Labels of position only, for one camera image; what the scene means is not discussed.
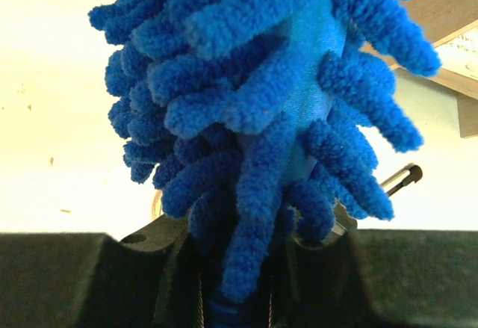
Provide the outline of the blue fluffy duster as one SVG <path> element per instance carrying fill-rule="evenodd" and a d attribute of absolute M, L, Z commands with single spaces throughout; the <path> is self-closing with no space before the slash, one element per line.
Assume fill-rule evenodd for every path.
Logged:
<path fill-rule="evenodd" d="M 391 220 L 361 127 L 398 152 L 423 139 L 394 101 L 391 56 L 441 61 L 403 0 L 116 0 L 89 12 L 117 47 L 108 118 L 131 180 L 151 180 L 205 256 L 207 327 L 264 327 L 265 259 L 295 235 L 321 244 L 335 207 Z"/>

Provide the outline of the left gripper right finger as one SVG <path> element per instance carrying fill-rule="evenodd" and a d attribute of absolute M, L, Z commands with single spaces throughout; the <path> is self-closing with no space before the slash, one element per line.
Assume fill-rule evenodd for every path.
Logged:
<path fill-rule="evenodd" d="M 357 230 L 274 263 L 274 327 L 475 327 L 477 234 Z"/>

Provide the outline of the beige masking tape roll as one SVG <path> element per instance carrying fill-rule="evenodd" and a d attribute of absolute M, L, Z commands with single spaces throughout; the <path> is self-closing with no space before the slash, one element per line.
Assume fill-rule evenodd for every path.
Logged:
<path fill-rule="evenodd" d="M 162 196 L 163 193 L 161 190 L 155 192 L 151 206 L 151 221 L 158 219 L 163 214 Z"/>

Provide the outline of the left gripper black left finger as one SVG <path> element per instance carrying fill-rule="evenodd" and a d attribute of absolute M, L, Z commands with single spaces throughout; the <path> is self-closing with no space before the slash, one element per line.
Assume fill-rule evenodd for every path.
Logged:
<path fill-rule="evenodd" d="M 197 327 L 187 236 L 4 234 L 3 327 Z"/>

